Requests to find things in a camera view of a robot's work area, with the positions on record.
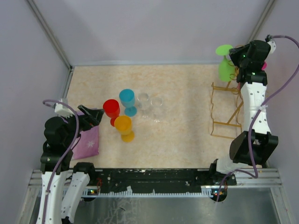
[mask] metal floor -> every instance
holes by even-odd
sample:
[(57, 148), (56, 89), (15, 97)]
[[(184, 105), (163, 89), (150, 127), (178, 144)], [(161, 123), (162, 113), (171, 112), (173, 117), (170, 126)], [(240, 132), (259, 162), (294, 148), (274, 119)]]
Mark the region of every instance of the metal floor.
[[(40, 198), (30, 220), (36, 223)], [(270, 189), (229, 189), (210, 198), (96, 198), (80, 202), (74, 224), (278, 224)]]

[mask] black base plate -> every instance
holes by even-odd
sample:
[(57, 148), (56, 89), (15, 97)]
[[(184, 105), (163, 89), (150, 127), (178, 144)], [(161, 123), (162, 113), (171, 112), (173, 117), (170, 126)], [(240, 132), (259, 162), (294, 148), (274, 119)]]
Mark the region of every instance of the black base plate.
[[(201, 186), (216, 185), (208, 169), (96, 169), (96, 178), (89, 185), (101, 185), (101, 193), (127, 191), (133, 193), (200, 193)], [(227, 185), (236, 185), (235, 176)]]

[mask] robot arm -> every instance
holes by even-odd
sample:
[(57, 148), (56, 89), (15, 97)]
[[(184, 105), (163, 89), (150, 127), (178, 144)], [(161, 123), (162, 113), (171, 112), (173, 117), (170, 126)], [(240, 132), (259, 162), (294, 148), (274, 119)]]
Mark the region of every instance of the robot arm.
[(216, 161), (216, 171), (227, 174), (235, 169), (251, 164), (248, 146), (248, 132), (252, 119), (261, 110), (251, 133), (251, 144), (256, 164), (264, 164), (278, 144), (278, 137), (271, 135), (267, 122), (265, 100), (267, 90), (267, 75), (262, 70), (264, 61), (269, 53), (273, 53), (274, 41), (252, 41), (249, 44), (230, 50), (230, 57), (239, 68), (237, 82), (241, 85), (244, 101), (244, 131), (232, 141), (229, 155)]
[[(84, 113), (78, 117), (79, 133), (99, 125), (104, 114), (103, 109), (91, 110), (82, 105), (78, 108)], [(71, 114), (66, 114), (68, 115), (66, 120), (61, 117), (53, 117), (45, 123), (44, 135), (47, 140), (43, 145), (41, 156), (43, 189), (37, 224), (73, 223), (82, 191), (90, 180), (95, 178), (95, 168), (92, 163), (77, 163), (74, 167), (71, 185), (62, 201), (64, 183), (73, 155), (72, 151), (69, 151), (56, 170), (50, 184), (50, 192), (46, 192), (55, 165), (74, 138), (76, 121)], [(47, 207), (44, 209), (46, 194), (48, 194), (48, 200)]]

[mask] blue cup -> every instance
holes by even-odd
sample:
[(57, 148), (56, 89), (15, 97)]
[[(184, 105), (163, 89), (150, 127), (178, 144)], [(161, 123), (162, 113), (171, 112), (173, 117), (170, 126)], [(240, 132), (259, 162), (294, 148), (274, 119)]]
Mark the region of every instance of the blue cup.
[(121, 104), (126, 108), (125, 114), (129, 117), (133, 117), (137, 113), (135, 105), (135, 94), (130, 89), (125, 89), (120, 92)]

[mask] star pattern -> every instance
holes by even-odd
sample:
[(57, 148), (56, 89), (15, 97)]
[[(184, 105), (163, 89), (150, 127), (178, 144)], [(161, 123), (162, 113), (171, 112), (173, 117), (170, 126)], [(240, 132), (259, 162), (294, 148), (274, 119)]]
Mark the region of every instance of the star pattern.
[(94, 145), (94, 141), (89, 141), (89, 142), (87, 143), (87, 147), (88, 147), (88, 148), (93, 147), (93, 145)]

